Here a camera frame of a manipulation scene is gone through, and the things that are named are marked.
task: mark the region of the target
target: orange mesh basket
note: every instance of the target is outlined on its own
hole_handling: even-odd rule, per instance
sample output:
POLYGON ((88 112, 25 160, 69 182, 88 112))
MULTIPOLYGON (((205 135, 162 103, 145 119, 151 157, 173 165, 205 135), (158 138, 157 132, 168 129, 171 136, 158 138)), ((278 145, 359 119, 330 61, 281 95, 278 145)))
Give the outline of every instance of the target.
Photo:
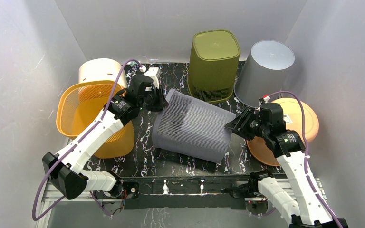
MULTIPOLYGON (((79 136, 97 117, 110 96, 114 81, 79 83, 67 89, 60 101, 57 128, 72 140, 79 136)), ((117 85, 115 92, 123 87, 117 85)), ((95 153, 98 158, 115 158, 131 152, 134 147, 134 127, 129 122, 113 134, 95 153)))

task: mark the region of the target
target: black marble surface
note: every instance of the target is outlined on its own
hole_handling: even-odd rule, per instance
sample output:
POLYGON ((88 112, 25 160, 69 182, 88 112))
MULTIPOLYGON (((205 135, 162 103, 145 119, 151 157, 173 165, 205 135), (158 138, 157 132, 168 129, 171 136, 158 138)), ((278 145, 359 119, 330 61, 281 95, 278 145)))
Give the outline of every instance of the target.
MULTIPOLYGON (((240 74, 244 62, 240 62, 237 75, 240 74)), ((188 93, 188 63, 150 64, 146 67, 159 67, 159 77, 165 93, 174 88, 183 94, 188 93)), ((129 67, 127 81, 136 72, 136 66, 129 67)), ((220 108, 233 113, 243 109, 237 98, 232 96, 228 101, 216 104, 220 108)), ((157 113, 142 111, 140 117, 132 121, 134 125, 135 147, 126 156, 115 159, 99 159, 92 157, 85 169, 93 171, 113 171, 121 177, 163 177, 163 176, 213 176, 249 174, 253 171, 268 169, 272 173, 280 173, 280 167, 262 164, 249 152, 244 139, 233 135, 229 149, 221 163, 204 161, 194 157, 154 148, 152 145, 152 125, 157 113)))

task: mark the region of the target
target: upside-down gray bin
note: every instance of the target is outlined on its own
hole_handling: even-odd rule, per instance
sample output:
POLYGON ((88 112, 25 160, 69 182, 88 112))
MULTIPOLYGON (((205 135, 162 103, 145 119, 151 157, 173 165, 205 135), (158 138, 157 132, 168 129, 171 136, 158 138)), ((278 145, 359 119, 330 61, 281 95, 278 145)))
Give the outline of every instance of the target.
POLYGON ((234 83, 236 98, 250 107, 258 107, 265 94, 279 91, 295 61, 293 51, 283 43, 263 40, 254 44, 234 83))
POLYGON ((220 163, 231 138, 224 126, 236 115, 175 89, 166 100, 169 105, 154 122, 154 147, 220 163))

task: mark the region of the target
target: white wall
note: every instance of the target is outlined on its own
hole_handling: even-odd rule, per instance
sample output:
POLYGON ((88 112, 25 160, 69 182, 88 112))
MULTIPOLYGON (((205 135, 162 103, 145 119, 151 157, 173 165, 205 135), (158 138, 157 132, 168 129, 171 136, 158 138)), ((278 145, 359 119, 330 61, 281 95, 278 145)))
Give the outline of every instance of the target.
POLYGON ((56 0, 88 60, 189 61, 195 33, 233 32, 245 60, 260 40, 284 42, 306 0, 56 0))
POLYGON ((365 0, 308 1, 286 43, 300 63, 285 89, 317 113, 311 167, 349 227, 365 227, 365 0))
POLYGON ((35 226, 41 158, 66 140, 58 101, 85 60, 53 0, 0 0, 0 228, 35 226))

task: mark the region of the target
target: olive green bin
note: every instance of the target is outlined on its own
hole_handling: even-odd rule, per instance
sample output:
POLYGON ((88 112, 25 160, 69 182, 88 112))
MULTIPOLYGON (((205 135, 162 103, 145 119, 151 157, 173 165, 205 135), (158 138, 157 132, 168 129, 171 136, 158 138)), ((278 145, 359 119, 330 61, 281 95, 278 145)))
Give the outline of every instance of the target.
POLYGON ((220 103, 233 94, 240 47, 226 30, 200 32, 192 39, 188 90, 208 103, 220 103))

